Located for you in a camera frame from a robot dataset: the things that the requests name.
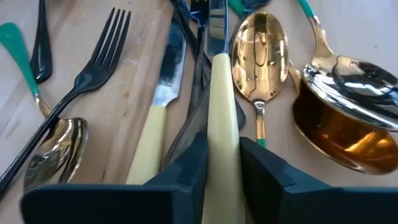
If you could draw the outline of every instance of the black fork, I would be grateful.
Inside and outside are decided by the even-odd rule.
[[[131,12],[128,12],[126,20],[124,20],[126,13],[125,10],[122,11],[121,17],[119,17],[121,12],[120,9],[118,9],[115,17],[114,12],[115,8],[112,9],[111,15],[109,16],[108,21],[106,21],[101,37],[94,49],[93,56],[87,63],[86,67],[76,77],[73,89],[56,105],[48,118],[42,123],[23,150],[1,176],[0,199],[4,196],[7,187],[12,182],[29,154],[35,149],[37,143],[39,143],[48,128],[57,120],[59,114],[78,95],[96,90],[103,86],[115,71],[123,49],[124,41],[126,40]]]

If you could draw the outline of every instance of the knife blade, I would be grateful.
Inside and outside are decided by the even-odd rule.
[[[231,62],[228,55],[228,0],[210,0],[207,52],[211,66],[207,138],[208,174],[203,223],[244,223]]]
[[[186,49],[187,43],[174,15],[154,99],[149,108],[126,184],[144,184],[159,172],[166,107],[180,93]]]

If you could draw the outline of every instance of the wooden table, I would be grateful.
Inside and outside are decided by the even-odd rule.
[[[372,61],[398,74],[398,2],[395,0],[309,0],[328,33],[335,52]],[[0,0],[0,24],[16,23],[32,53],[38,1]],[[83,117],[90,136],[74,183],[123,184],[152,101],[172,16],[168,0],[48,1],[54,73],[40,89],[55,105],[73,86],[91,56],[112,7],[132,11],[131,25],[119,67],[100,90],[81,96],[62,114]],[[310,24],[294,0],[273,0],[266,9],[279,18],[289,38],[289,56],[297,68],[313,57]],[[237,17],[231,13],[230,31]],[[190,97],[193,59],[187,51],[180,98],[168,107],[165,151],[183,124]],[[21,72],[0,47],[0,173],[3,173],[44,120]],[[295,167],[331,185],[398,186],[398,171],[360,174],[316,151],[295,129],[290,106],[295,90],[289,80],[266,108],[268,148]],[[255,137],[254,110],[240,98],[248,117],[242,136]],[[0,223],[22,223],[18,209],[24,169],[0,203]]]

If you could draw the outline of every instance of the green handle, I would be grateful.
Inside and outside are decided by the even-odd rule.
[[[257,143],[262,147],[266,147],[267,141],[266,139],[257,139]]]
[[[0,43],[11,54],[22,71],[32,95],[34,97],[39,96],[40,91],[29,64],[29,56],[26,51],[24,38],[15,24],[7,22],[0,26]]]
[[[311,9],[311,6],[307,2],[307,0],[297,0],[298,3],[300,3],[301,7],[304,10],[304,13],[307,17],[314,17],[315,13],[313,13],[313,10]]]
[[[233,9],[237,15],[241,15],[245,9],[242,0],[228,0],[228,5]]]

